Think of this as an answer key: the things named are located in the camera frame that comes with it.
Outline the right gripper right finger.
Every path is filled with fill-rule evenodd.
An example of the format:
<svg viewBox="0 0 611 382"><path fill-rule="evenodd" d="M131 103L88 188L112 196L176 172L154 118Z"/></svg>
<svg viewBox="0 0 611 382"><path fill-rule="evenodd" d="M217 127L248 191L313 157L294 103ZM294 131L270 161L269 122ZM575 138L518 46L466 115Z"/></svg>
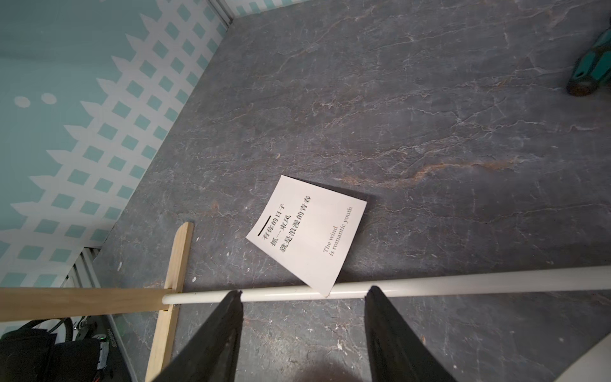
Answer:
<svg viewBox="0 0 611 382"><path fill-rule="evenodd" d="M370 288L364 301L364 328L372 380L454 380L378 286Z"/></svg>

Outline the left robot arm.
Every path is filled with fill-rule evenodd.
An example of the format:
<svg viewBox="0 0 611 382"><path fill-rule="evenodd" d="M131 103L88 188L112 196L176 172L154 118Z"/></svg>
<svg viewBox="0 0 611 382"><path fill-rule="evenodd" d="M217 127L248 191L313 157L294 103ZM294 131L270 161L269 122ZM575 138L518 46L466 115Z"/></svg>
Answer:
<svg viewBox="0 0 611 382"><path fill-rule="evenodd" d="M29 321L1 336L2 381L132 381L104 316Z"/></svg>

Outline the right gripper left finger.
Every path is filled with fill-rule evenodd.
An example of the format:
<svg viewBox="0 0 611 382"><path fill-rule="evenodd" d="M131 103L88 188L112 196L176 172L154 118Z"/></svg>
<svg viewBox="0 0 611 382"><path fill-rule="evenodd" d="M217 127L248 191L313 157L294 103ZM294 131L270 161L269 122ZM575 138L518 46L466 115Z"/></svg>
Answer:
<svg viewBox="0 0 611 382"><path fill-rule="evenodd" d="M239 291L230 291L156 381L234 381L243 327Z"/></svg>

